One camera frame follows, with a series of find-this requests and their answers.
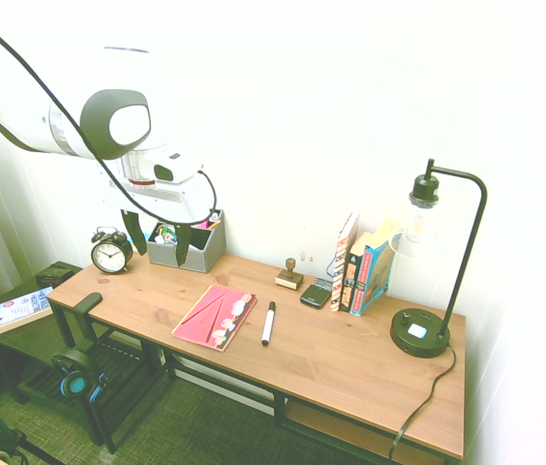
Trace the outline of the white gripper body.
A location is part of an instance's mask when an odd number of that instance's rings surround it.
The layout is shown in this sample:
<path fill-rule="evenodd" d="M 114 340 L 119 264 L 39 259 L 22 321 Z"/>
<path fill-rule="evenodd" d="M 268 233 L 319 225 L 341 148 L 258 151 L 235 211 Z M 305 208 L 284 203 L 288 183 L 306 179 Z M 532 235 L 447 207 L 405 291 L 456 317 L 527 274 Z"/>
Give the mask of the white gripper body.
<path fill-rule="evenodd" d="M 211 184 L 197 173 L 181 183 L 157 182 L 154 186 L 122 183 L 125 195 L 106 175 L 101 193 L 112 207 L 144 213 L 173 223 L 201 223 L 211 213 Z"/>

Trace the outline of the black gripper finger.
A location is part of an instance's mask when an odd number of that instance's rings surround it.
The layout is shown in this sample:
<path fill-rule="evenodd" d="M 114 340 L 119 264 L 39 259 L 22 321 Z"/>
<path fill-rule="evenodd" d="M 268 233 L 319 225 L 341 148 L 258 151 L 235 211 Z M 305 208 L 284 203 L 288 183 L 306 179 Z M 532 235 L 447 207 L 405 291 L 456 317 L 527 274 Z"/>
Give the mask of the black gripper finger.
<path fill-rule="evenodd" d="M 147 239 L 141 229 L 139 216 L 136 212 L 126 209 L 121 210 L 121 216 L 124 226 L 136 247 L 137 252 L 143 256 L 147 252 Z"/>
<path fill-rule="evenodd" d="M 176 246 L 175 246 L 175 259 L 177 266 L 182 266 L 189 252 L 189 246 L 191 244 L 192 227 L 188 224 L 175 224 L 176 234 Z"/>

